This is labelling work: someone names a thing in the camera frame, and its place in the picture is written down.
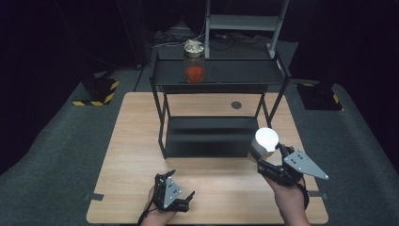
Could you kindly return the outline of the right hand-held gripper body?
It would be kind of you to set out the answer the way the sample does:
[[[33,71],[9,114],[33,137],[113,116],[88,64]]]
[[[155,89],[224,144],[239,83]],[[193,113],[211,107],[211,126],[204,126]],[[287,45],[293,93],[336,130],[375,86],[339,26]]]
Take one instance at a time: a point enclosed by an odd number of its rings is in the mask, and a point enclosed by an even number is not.
[[[304,151],[297,150],[281,159],[281,164],[275,166],[264,160],[260,163],[258,172],[281,186],[296,185],[304,174],[328,180],[329,176]]]

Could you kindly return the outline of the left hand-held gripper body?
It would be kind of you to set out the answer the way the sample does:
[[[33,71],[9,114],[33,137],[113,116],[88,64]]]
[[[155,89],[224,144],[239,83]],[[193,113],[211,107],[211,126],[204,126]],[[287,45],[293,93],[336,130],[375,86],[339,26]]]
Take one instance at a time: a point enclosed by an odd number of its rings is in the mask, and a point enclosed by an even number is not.
[[[180,199],[180,187],[166,174],[156,174],[152,201],[155,206],[165,212],[187,212],[190,197]]]

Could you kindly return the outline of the black metal shelf rack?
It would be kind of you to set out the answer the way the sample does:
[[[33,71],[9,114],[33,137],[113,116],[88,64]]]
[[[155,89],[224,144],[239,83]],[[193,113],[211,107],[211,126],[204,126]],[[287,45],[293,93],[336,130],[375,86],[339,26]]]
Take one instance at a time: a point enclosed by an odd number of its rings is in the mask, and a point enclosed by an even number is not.
[[[258,116],[264,114],[267,125],[277,111],[279,102],[290,81],[280,58],[237,59],[211,58],[205,61],[204,80],[188,83],[184,78],[181,59],[152,57],[150,84],[160,129],[158,143],[161,153],[168,157],[244,157],[259,128]],[[211,115],[173,115],[169,97],[220,97],[236,94],[260,97],[254,114],[227,115],[232,102],[218,106]]]

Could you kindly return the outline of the glass jar with gold lid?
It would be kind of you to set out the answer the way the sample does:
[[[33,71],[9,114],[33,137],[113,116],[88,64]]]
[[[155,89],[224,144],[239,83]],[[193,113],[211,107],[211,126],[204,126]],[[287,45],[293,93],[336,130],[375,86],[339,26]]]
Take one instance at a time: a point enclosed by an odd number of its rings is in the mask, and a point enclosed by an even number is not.
[[[204,79],[204,46],[198,40],[187,40],[184,44],[184,74],[188,83],[201,83]]]

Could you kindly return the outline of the person's right hand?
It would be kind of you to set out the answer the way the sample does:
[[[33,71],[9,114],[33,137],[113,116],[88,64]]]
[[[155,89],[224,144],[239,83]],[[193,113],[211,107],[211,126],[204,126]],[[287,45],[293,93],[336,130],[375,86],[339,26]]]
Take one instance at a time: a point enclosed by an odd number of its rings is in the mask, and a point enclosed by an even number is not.
[[[304,196],[299,188],[281,186],[273,180],[264,177],[275,193],[275,201],[280,214],[285,216],[306,216]]]

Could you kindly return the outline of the grey tape strip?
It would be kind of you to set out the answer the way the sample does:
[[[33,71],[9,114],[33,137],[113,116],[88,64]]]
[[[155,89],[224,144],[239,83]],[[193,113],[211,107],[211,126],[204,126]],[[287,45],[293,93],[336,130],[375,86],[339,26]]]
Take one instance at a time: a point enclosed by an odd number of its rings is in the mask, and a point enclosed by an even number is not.
[[[324,192],[321,192],[321,191],[311,190],[311,191],[309,191],[309,195],[310,195],[310,197],[319,197],[322,200],[328,200],[329,199],[328,194],[324,193]]]

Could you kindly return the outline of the black yellow striped stand base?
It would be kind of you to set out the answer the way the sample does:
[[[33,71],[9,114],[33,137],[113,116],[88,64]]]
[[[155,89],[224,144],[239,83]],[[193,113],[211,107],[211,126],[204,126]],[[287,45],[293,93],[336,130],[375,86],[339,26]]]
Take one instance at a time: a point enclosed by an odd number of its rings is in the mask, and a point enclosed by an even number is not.
[[[332,84],[296,84],[302,104],[307,110],[341,111],[343,109],[338,96],[332,90]]]
[[[84,81],[83,87],[88,93],[89,99],[73,99],[72,104],[75,106],[108,105],[114,97],[119,82],[113,78],[94,78],[91,81]]]

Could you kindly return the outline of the grey metal stand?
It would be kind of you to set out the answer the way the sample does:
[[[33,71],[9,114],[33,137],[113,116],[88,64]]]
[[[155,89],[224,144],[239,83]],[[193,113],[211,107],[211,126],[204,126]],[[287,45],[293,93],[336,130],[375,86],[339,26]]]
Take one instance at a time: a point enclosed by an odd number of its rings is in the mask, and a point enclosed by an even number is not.
[[[280,0],[281,8],[277,16],[253,15],[221,15],[211,13],[211,0],[206,0],[205,11],[205,41],[204,54],[210,57],[210,31],[215,29],[269,31],[273,33],[272,39],[266,44],[266,50],[271,58],[275,57],[276,44],[285,19],[285,13],[290,0]]]

